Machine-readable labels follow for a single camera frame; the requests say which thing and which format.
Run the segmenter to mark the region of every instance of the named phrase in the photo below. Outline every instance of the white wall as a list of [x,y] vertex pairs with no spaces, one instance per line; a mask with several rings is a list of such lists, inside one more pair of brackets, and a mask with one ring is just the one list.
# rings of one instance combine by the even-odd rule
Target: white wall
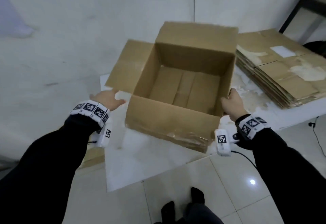
[[[112,69],[127,38],[152,42],[165,20],[193,19],[193,0],[10,1],[36,30],[26,39],[0,39],[0,155],[13,159],[99,91],[99,75]],[[196,21],[241,32],[280,28],[296,2],[196,0]],[[300,37],[298,26],[286,32]]]

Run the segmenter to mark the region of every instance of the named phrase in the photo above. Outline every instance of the foot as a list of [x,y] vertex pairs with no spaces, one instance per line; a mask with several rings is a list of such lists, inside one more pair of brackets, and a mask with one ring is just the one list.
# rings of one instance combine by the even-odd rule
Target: foot
[[175,211],[174,201],[168,202],[161,209],[162,223],[174,223],[175,222]]
[[205,197],[204,197],[204,193],[202,193],[201,190],[195,188],[195,187],[191,187],[191,199],[192,199],[192,203],[202,203],[205,204]]

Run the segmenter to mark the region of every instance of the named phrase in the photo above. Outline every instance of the table top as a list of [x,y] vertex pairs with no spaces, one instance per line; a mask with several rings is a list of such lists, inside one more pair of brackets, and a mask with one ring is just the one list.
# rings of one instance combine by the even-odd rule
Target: table top
[[[104,85],[108,76],[108,74],[100,76],[101,90],[110,89]],[[300,107],[280,109],[238,67],[235,67],[231,87],[239,92],[246,110],[265,119],[275,131],[326,114],[326,98]],[[125,99],[127,103],[111,113],[112,130],[115,132],[112,133],[110,143],[105,148],[108,191],[216,153],[215,143],[212,143],[204,154],[126,128],[124,119],[130,97],[129,93],[118,92],[116,98]],[[236,132],[234,122],[229,116],[221,118],[219,128],[228,130],[230,134]]]

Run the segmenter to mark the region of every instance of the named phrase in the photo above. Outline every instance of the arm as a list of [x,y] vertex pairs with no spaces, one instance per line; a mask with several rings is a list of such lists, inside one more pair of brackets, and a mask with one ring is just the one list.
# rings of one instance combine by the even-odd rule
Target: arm
[[[116,92],[103,91],[92,99],[113,111],[125,103],[114,98]],[[90,117],[70,115],[59,130],[33,142],[18,166],[0,181],[3,215],[11,221],[47,222],[50,218],[52,223],[61,223],[88,138],[99,129]]]
[[[222,105],[230,118],[239,123],[248,116],[235,90]],[[232,97],[238,100],[235,105]],[[285,223],[312,223],[323,218],[326,179],[272,129],[265,128],[252,140],[240,137],[238,146],[253,151],[257,170],[267,185]]]

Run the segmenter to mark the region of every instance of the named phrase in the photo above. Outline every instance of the white wristband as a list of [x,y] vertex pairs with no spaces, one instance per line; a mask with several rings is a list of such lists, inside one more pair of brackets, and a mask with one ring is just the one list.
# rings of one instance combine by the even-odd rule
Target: white wristband
[[70,115],[81,114],[90,117],[96,121],[102,128],[110,116],[110,110],[104,107],[101,103],[88,100],[77,104],[70,112]]
[[267,127],[269,127],[267,122],[259,117],[257,119],[248,116],[239,123],[239,128],[243,132],[243,135],[247,136],[249,139],[253,139],[257,132]]

